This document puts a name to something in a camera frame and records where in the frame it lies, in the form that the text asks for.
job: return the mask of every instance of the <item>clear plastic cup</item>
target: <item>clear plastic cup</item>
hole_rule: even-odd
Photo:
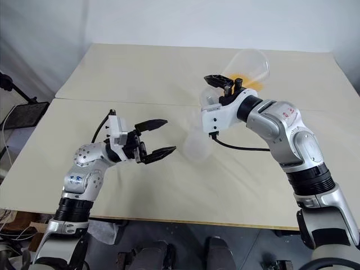
[[[221,75],[230,79],[241,78],[242,86],[251,88],[251,85],[263,82],[269,76],[269,60],[258,49],[242,49]]]
[[[198,109],[189,113],[186,122],[188,122],[188,131],[182,151],[191,162],[202,163],[212,154],[213,142],[209,135],[203,132]]]
[[[212,86],[206,87],[200,93],[200,105],[206,107],[208,105],[219,103],[220,96],[223,95],[223,89],[214,88]]]

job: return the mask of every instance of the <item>silver robot arm segment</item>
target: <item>silver robot arm segment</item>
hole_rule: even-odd
[[[207,76],[205,80],[223,88],[224,96],[218,104],[201,109],[204,132],[214,139],[219,131],[245,122],[266,141],[293,187],[301,207],[296,215],[301,237],[315,249],[313,260],[333,257],[360,263],[358,226],[300,111],[289,102],[259,99],[256,91],[242,88],[241,79],[237,84],[221,75]],[[233,92],[227,91],[233,86]]]
[[[73,166],[64,178],[55,217],[48,223],[30,269],[82,269],[90,210],[103,185],[106,170],[132,159],[137,163],[155,162],[176,149],[175,146],[165,147],[148,155],[140,140],[143,131],[157,129],[166,124],[166,120],[139,123],[129,132],[125,121],[110,110],[98,130],[106,122],[109,124],[105,127],[109,129],[106,140],[83,145],[76,151]]]

